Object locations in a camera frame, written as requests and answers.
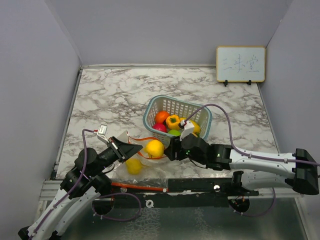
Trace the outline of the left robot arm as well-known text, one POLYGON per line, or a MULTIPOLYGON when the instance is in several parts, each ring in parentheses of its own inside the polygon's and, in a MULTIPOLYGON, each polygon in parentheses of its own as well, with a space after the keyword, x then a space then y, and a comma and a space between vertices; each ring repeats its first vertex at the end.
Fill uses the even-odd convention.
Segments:
POLYGON ((108 139, 107 148, 101 153, 85 147, 47 209, 35 223, 21 228, 18 236, 22 240, 56 240, 61 237, 93 200, 111 194, 112 181, 103 170, 116 161, 125 162, 142 148, 142 145, 122 142, 115 137, 108 139))

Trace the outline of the yellow pear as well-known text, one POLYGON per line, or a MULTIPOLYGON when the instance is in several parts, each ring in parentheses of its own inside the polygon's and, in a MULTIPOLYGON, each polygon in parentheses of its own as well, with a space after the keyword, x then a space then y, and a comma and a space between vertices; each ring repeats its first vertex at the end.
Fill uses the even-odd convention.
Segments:
POLYGON ((143 165, 137 158, 130 158, 125 162, 127 172, 130 175, 138 175, 142 171, 143 165))

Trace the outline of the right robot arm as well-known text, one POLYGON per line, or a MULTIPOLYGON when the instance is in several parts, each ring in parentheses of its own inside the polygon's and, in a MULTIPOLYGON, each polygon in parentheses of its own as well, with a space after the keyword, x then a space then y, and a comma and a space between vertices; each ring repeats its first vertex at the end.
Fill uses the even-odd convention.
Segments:
POLYGON ((229 189, 240 196, 262 188, 289 188, 303 195, 318 195, 318 167, 307 150, 294 153, 263 153, 236 148, 233 145, 209 144, 190 134, 170 139, 164 154, 170 161, 186 158, 215 171, 233 170, 229 189))

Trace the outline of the clear zip top bag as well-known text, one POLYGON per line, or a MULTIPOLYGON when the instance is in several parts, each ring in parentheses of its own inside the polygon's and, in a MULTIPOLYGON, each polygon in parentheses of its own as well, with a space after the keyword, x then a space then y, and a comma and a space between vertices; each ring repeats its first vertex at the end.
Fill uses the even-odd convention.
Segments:
POLYGON ((162 167, 169 162, 168 158, 164 154, 152 157, 146 151, 148 144, 158 139, 153 136, 135 138, 127 130, 123 131, 117 139, 125 143, 141 145, 142 149, 125 163, 117 161, 114 164, 114 170, 107 176, 122 188, 133 185, 137 189, 167 192, 168 179, 162 167))

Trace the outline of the yellow apple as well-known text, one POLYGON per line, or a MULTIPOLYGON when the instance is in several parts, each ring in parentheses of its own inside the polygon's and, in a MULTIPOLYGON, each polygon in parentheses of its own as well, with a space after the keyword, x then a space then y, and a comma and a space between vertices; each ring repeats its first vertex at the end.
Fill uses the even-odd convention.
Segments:
POLYGON ((165 146, 159 140, 151 140, 144 148, 151 159, 161 158, 164 155, 165 146))

